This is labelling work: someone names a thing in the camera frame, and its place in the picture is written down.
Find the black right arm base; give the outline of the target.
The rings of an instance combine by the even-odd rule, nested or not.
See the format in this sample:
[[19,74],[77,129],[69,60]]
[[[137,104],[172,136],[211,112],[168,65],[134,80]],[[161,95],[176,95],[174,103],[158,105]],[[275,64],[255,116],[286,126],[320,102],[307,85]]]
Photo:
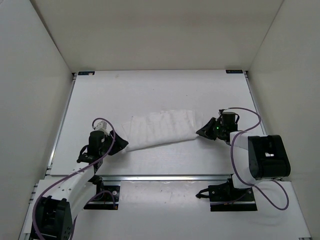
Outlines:
[[252,188],[235,188],[231,178],[225,183],[209,185],[196,195],[209,199],[211,212],[255,212],[258,210]]

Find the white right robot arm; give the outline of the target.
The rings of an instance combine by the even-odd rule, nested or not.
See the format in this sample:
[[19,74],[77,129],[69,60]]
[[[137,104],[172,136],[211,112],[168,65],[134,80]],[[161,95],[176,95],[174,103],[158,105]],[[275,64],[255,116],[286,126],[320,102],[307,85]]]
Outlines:
[[[231,165],[234,174],[230,184],[224,187],[224,195],[236,200],[242,189],[248,189],[265,179],[288,177],[291,173],[289,158],[280,135],[254,135],[248,130],[238,130],[240,116],[235,112],[221,111],[196,133],[208,140],[221,140],[230,146]],[[235,148],[248,152],[248,159],[237,169]]]

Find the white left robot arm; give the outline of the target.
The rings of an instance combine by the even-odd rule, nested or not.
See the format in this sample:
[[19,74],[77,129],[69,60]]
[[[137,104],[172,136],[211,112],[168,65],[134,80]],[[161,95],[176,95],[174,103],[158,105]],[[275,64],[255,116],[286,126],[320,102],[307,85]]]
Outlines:
[[71,174],[46,189],[34,202],[31,238],[71,240],[78,214],[90,202],[105,202],[110,198],[110,208],[116,210],[118,206],[113,192],[104,187],[102,177],[96,172],[105,156],[117,154],[128,144],[115,131],[92,131]]

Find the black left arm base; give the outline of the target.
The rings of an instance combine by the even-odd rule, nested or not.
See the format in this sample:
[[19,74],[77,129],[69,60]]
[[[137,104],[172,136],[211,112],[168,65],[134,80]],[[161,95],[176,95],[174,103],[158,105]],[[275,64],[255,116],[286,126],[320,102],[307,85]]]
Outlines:
[[84,206],[85,210],[110,210],[119,209],[120,185],[107,185],[103,178],[95,175],[89,180],[96,187],[96,195]]

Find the white pleated skirt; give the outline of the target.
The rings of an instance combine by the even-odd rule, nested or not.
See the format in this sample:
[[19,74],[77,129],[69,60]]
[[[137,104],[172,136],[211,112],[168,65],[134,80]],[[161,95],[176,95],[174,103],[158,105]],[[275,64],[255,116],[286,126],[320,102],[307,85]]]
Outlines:
[[126,151],[179,143],[197,138],[204,115],[198,110],[168,110],[146,116],[132,116],[121,125],[120,135],[127,142]]

